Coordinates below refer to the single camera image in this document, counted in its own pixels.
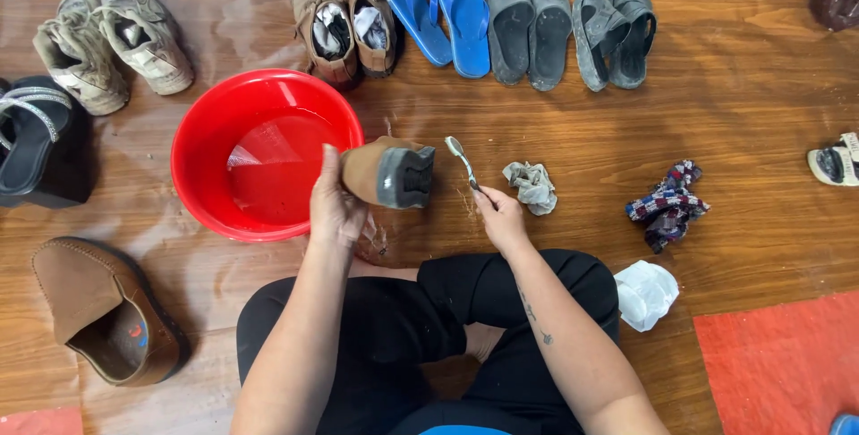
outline water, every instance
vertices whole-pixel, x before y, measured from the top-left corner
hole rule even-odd
[[[338,145],[334,127],[294,107],[257,114],[259,123],[227,162],[233,200],[251,218],[288,226],[310,218],[310,191],[322,168],[322,144]]]

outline black pants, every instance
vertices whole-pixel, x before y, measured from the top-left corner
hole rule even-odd
[[[540,253],[617,342],[617,288],[607,267],[581,252]],[[242,309],[236,329],[242,384],[294,284],[294,277],[272,282]],[[432,402],[418,365],[464,353],[462,326],[473,322],[507,331],[461,401]],[[337,371],[318,433],[417,434],[438,425],[517,435],[582,433],[543,361],[513,273],[500,254],[428,260],[417,282],[347,281]]]

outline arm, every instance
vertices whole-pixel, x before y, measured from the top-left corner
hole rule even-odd
[[[236,403],[233,435],[316,432],[331,394],[352,248],[367,205],[340,188],[339,156],[326,145],[310,199],[310,243],[272,332]]]
[[[588,435],[667,435],[632,366],[531,245],[519,202],[493,188],[474,198],[510,264],[555,385]],[[495,210],[492,203],[498,206]]]

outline brown loafer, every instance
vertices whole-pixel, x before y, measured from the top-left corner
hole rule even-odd
[[[435,148],[391,136],[348,149],[340,156],[343,184],[359,199],[392,209],[430,201]]]
[[[355,28],[355,14],[367,7],[376,8],[379,11],[379,22],[384,29],[384,47],[374,48],[368,41],[355,35],[355,43],[358,45],[358,59],[364,73],[369,77],[386,77],[393,71],[395,51],[397,46],[397,32],[394,28],[393,12],[387,0],[349,0],[349,20],[352,30]]]
[[[54,338],[115,386],[162,382],[188,361],[185,334],[152,295],[143,271],[101,243],[57,237],[33,254]]]
[[[328,9],[332,4],[340,9],[342,14],[342,23],[334,19],[331,26],[326,26],[323,22],[319,22],[323,30],[327,29],[328,36],[331,40],[338,38],[337,34],[331,33],[331,30],[337,29],[334,27],[339,24],[348,32],[348,37],[345,38],[348,44],[336,39],[338,44],[343,46],[342,54],[327,52],[316,41],[314,37],[314,22],[316,13],[323,9]],[[307,58],[310,64],[307,66],[308,72],[316,68],[322,75],[322,79],[337,89],[349,89],[355,86],[357,81],[358,58],[355,53],[355,32],[352,30],[352,22],[349,20],[349,5],[346,0],[292,0],[292,10],[295,14],[295,27],[298,34],[301,34],[304,39],[304,45],[307,49]]]

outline blue flip-flop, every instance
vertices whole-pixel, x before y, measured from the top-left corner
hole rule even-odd
[[[450,30],[454,67],[462,77],[478,79],[489,72],[489,6],[486,0],[442,0]]]
[[[438,0],[387,0],[400,18],[405,30],[412,34],[424,56],[436,66],[454,60],[450,40],[438,25]]]

